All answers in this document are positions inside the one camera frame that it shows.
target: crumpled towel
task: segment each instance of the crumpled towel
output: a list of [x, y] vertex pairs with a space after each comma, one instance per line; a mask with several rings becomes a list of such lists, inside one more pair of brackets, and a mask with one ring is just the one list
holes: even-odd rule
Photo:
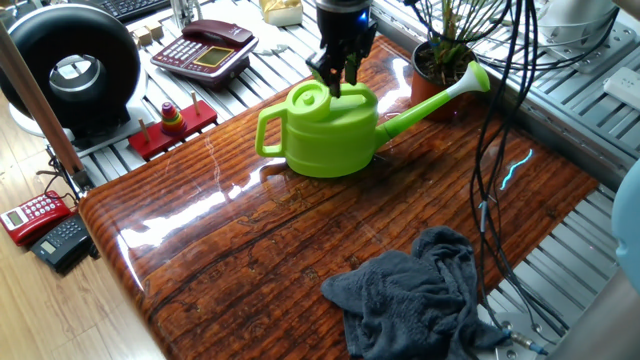
[[470, 348], [490, 350], [507, 339], [478, 319], [473, 248], [448, 227], [424, 231], [411, 255], [388, 251], [321, 289], [344, 310], [354, 357], [470, 359]]

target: wooden pole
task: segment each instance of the wooden pole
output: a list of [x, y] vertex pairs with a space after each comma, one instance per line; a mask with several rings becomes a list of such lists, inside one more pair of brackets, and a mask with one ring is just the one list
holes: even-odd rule
[[40, 125], [40, 129], [62, 162], [62, 166], [71, 175], [83, 170], [78, 154], [64, 134], [58, 118], [2, 22], [0, 22], [0, 68], [20, 95], [33, 119]]
[[195, 91], [191, 91], [191, 100], [193, 100], [193, 107], [196, 109], [196, 115], [200, 115], [200, 106], [198, 105]]
[[138, 119], [138, 124], [140, 124], [140, 129], [142, 130], [144, 139], [147, 140], [147, 142], [151, 141], [151, 138], [149, 137], [149, 132], [147, 131], [147, 127], [144, 125], [144, 121], [142, 121], [142, 118]]

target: red desk phone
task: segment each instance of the red desk phone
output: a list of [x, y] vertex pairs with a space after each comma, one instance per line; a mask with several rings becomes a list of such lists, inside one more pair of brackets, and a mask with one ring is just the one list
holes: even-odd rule
[[0, 214], [0, 222], [17, 246], [40, 239], [71, 214], [55, 191], [47, 191], [26, 203]]
[[151, 58], [151, 63], [220, 88], [249, 66], [258, 45], [251, 31], [217, 20], [198, 20], [182, 36]]

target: black telephone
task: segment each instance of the black telephone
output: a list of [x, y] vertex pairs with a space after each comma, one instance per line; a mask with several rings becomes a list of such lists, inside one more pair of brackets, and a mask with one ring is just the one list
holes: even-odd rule
[[82, 218], [76, 214], [38, 240], [31, 251], [55, 272], [66, 274], [90, 252], [92, 245]]

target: green watering can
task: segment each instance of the green watering can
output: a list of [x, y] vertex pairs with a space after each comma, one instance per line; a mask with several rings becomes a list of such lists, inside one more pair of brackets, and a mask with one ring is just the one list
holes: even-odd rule
[[[342, 96], [334, 98], [324, 84], [305, 81], [294, 87], [284, 102], [260, 112], [256, 152], [264, 157], [284, 157], [289, 167], [302, 175], [348, 175], [367, 166], [378, 148], [447, 101], [467, 91], [488, 90], [487, 73], [471, 62], [455, 85], [376, 126], [378, 99], [365, 84], [342, 84]], [[264, 146], [267, 122], [276, 118], [281, 119], [281, 142]]]

